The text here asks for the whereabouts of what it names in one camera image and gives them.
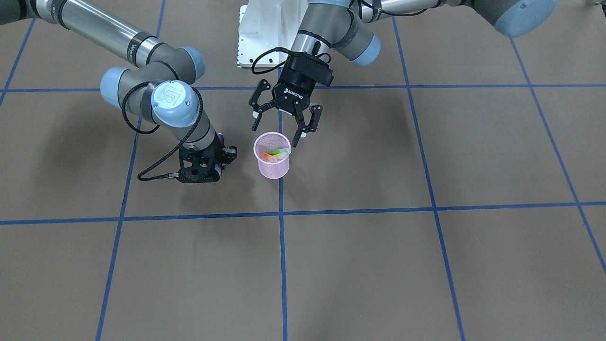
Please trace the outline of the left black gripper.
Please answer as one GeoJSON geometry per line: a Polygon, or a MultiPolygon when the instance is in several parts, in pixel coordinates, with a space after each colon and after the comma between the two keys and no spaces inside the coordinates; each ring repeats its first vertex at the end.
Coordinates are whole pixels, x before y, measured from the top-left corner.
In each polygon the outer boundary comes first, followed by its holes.
{"type": "Polygon", "coordinates": [[[310,97],[317,83],[329,86],[334,76],[329,65],[316,56],[308,53],[294,53],[286,59],[277,84],[274,86],[273,99],[261,104],[259,98],[262,92],[270,90],[270,83],[262,79],[257,84],[249,99],[252,107],[252,115],[255,121],[252,130],[256,131],[262,115],[271,108],[279,108],[290,114],[294,114],[297,121],[297,130],[292,139],[291,146],[296,148],[301,138],[317,130],[318,123],[324,110],[324,106],[311,105],[310,97]],[[303,111],[309,108],[311,117],[309,123],[305,123],[303,111]]]}

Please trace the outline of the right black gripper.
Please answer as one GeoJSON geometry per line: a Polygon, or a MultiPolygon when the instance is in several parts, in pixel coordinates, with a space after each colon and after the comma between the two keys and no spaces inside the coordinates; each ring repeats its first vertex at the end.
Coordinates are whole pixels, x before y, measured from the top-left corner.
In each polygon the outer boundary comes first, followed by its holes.
{"type": "Polygon", "coordinates": [[[217,133],[214,140],[204,149],[188,149],[187,162],[191,166],[225,166],[231,164],[237,158],[237,147],[233,145],[220,146],[217,133]]]}

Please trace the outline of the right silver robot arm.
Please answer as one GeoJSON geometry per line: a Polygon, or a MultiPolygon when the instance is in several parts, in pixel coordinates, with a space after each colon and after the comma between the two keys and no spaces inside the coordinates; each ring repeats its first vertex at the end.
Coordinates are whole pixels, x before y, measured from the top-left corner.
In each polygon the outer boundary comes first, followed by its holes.
{"type": "Polygon", "coordinates": [[[2,25],[28,18],[62,26],[128,61],[134,69],[114,67],[103,75],[100,94],[124,116],[134,114],[156,129],[171,130],[180,158],[194,167],[220,169],[235,160],[236,147],[224,145],[193,86],[205,72],[195,48],[174,48],[87,0],[1,2],[2,25]]]}

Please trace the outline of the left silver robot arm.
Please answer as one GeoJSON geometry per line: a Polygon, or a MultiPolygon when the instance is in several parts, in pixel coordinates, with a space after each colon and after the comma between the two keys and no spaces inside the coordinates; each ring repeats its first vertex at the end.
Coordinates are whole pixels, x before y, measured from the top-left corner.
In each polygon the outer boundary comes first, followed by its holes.
{"type": "Polygon", "coordinates": [[[294,41],[264,52],[284,53],[286,60],[278,64],[282,73],[277,84],[270,86],[261,80],[251,95],[252,130],[258,128],[266,111],[277,108],[296,118],[292,147],[306,134],[314,133],[322,107],[310,99],[316,84],[328,87],[333,81],[330,52],[335,50],[356,65],[372,64],[381,50],[379,37],[368,28],[372,22],[415,17],[441,6],[464,6],[496,32],[518,37],[541,25],[557,4],[556,0],[310,0],[302,21],[294,26],[294,41]]]}

